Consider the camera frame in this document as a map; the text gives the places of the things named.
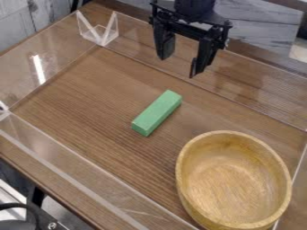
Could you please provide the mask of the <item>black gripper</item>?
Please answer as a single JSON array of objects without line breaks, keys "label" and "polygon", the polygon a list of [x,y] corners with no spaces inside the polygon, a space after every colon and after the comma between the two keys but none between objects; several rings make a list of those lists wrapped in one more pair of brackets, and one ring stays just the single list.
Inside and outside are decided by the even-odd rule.
[{"label": "black gripper", "polygon": [[175,51],[175,34],[199,41],[190,77],[203,73],[211,65],[218,48],[224,49],[232,23],[215,12],[216,0],[151,0],[156,53],[162,60]]}]

